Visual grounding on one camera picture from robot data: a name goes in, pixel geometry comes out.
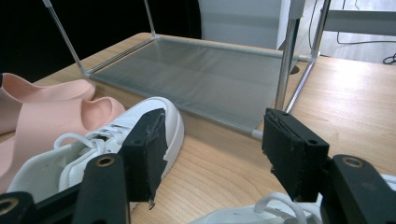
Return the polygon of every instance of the silver rod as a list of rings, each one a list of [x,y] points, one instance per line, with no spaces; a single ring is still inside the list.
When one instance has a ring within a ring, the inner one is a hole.
[[[148,13],[148,22],[149,22],[149,27],[151,29],[152,37],[156,37],[157,35],[155,34],[154,23],[152,22],[151,13],[149,12],[149,2],[148,2],[148,0],[145,0],[145,5],[146,5],[146,11]]]
[[[131,47],[130,49],[127,49],[127,50],[117,54],[116,56],[114,56],[114,57],[112,57],[112,58],[110,58],[110,59],[108,59],[108,60],[106,60],[106,61],[104,61],[102,63],[97,64],[95,67],[93,67],[90,70],[88,70],[87,74],[91,75],[92,73],[97,72],[98,70],[110,65],[111,63],[114,63],[115,61],[125,57],[126,55],[128,55],[128,54],[130,54],[130,53],[132,53],[132,52],[134,52],[134,51],[136,51],[138,49],[143,48],[144,46],[146,46],[147,44],[151,43],[154,40],[155,40],[154,38],[149,38],[149,39],[147,39],[147,40],[145,40],[145,41],[143,41],[143,42]]]
[[[298,86],[297,86],[297,88],[296,88],[294,94],[292,95],[292,97],[291,97],[291,99],[290,99],[290,101],[289,101],[288,106],[286,107],[286,110],[285,110],[286,113],[289,114],[290,111],[293,109],[293,106],[294,106],[295,102],[297,101],[297,98],[299,97],[300,92],[301,92],[301,90],[303,89],[303,86],[304,86],[304,84],[305,84],[305,82],[306,82],[306,79],[308,78],[309,74],[311,73],[311,70],[312,70],[312,68],[314,67],[314,65],[315,65],[315,63],[314,63],[314,62],[311,62],[311,63],[309,63],[308,66],[306,67],[306,69],[305,69],[305,71],[304,71],[304,74],[303,74],[303,76],[301,77],[301,80],[300,80],[300,82],[299,82],[299,84],[298,84]]]
[[[282,64],[280,67],[279,81],[277,83],[275,109],[283,110],[286,88],[288,87],[291,59],[294,52],[295,41],[300,20],[289,20],[286,32],[286,44],[283,50]]]
[[[311,55],[314,58],[314,61],[317,59],[318,54],[319,54],[320,41],[321,41],[321,38],[323,35],[324,25],[326,23],[326,18],[327,18],[327,14],[329,12],[329,7],[330,7],[331,1],[332,0],[325,0],[323,2],[323,8],[322,8],[320,16],[319,16],[318,27],[317,27],[317,31],[315,32],[314,43],[313,43],[313,47],[311,50]]]
[[[62,37],[64,38],[64,42],[66,42],[67,47],[69,48],[70,52],[72,53],[72,56],[77,64],[79,70],[81,71],[83,76],[86,76],[84,66],[82,65],[81,61],[79,60],[77,53],[74,50],[73,45],[70,42],[70,39],[67,36],[66,31],[64,30],[64,27],[61,24],[61,21],[59,20],[58,16],[56,15],[55,10],[53,9],[52,6],[49,6],[48,9],[49,9],[49,14],[54,19],[56,25],[58,26],[59,31],[61,32]]]

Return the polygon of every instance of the shoe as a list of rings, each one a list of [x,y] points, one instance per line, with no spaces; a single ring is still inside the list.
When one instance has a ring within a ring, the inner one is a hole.
[[[322,223],[317,203],[294,203],[288,195],[274,192],[255,205],[220,209],[200,217],[191,224],[231,223]]]
[[[95,93],[95,84],[86,79],[41,87],[10,73],[0,75],[0,87],[0,134],[15,131],[24,103],[91,100]]]
[[[123,105],[111,97],[23,104],[15,135],[0,143],[0,193],[6,192],[27,160],[53,149],[53,142],[62,134],[87,134],[124,111]]]
[[[81,182],[89,160],[106,153],[118,153],[123,141],[145,113],[165,110],[166,150],[163,159],[167,165],[163,177],[169,172],[180,151],[184,138],[183,119],[176,107],[162,97],[151,97],[133,106],[117,119],[85,137],[67,133],[59,137],[54,149],[27,161],[16,174],[8,192],[27,191],[36,203]],[[61,147],[63,140],[77,142]]]

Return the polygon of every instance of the white shoelace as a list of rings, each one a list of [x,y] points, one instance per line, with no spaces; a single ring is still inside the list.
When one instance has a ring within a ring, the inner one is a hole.
[[[106,152],[105,142],[108,139],[114,139],[116,144],[121,145],[126,137],[123,133],[131,131],[137,122],[137,118],[118,118],[111,122],[111,124],[88,133],[85,137],[77,133],[65,133],[55,140],[53,146],[56,150],[62,146],[62,142],[65,139],[75,138],[87,148],[97,149],[99,154],[102,155]],[[102,138],[97,138],[97,136],[105,137],[106,141]]]

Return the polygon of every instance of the gray floor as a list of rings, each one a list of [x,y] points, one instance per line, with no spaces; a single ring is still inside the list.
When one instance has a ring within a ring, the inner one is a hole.
[[[317,28],[319,11],[324,0],[318,0],[314,19],[311,26],[311,43]],[[316,0],[305,0],[304,15],[300,21],[299,34],[296,42],[296,52],[308,54],[309,47],[309,23]],[[342,9],[344,0],[332,0],[331,9]],[[396,11],[395,0],[346,0],[345,9],[348,10],[383,10]],[[396,36],[382,35],[359,35],[359,34],[339,34],[340,42],[361,42],[390,40],[396,41]],[[358,45],[341,45],[337,43],[337,33],[324,32],[320,44],[321,55],[329,57],[348,59],[369,63],[382,63],[383,59],[396,53],[396,42],[393,43],[368,43]]]

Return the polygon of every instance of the gray panel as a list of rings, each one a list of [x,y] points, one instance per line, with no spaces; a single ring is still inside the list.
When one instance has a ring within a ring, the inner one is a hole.
[[[396,12],[329,10],[324,30],[367,35],[396,35]]]
[[[275,100],[281,53],[158,38],[91,75],[251,134]]]

